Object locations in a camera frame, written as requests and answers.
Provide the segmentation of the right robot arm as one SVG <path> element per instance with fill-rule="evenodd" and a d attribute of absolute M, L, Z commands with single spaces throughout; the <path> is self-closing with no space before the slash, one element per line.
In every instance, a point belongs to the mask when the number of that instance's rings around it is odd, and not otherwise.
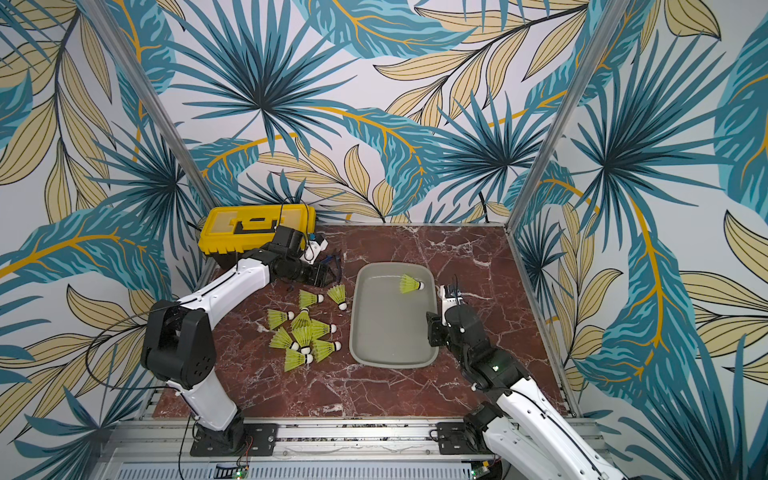
<path fill-rule="evenodd" d="M 464 417 L 477 450 L 507 461 L 527 479 L 623 479 L 548 401 L 529 371 L 494 345 L 474 309 L 451 304 L 426 314 L 431 346 L 446 348 L 473 390 L 488 400 Z"/>

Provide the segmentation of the grey-green plastic storage tray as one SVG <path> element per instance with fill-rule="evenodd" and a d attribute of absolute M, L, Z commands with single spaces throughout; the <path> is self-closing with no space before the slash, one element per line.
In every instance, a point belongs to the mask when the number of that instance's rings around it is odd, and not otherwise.
<path fill-rule="evenodd" d="M 399 291 L 404 274 L 424 289 Z M 419 369 L 437 359 L 427 338 L 427 312 L 437 312 L 432 273 L 424 266 L 399 262 L 371 263 L 360 269 L 352 300 L 349 351 L 359 364 L 382 369 Z"/>

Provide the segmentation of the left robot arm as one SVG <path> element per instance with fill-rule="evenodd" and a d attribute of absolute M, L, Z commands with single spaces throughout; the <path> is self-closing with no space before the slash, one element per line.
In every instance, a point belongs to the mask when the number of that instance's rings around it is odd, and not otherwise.
<path fill-rule="evenodd" d="M 277 280 L 322 286 L 327 267 L 317 258 L 327 246 L 322 234 L 278 226 L 272 241 L 245 252 L 208 285 L 177 301 L 156 302 L 146 323 L 142 367 L 184 398 L 199 425 L 225 430 L 238 407 L 215 373 L 215 327 L 242 301 Z"/>

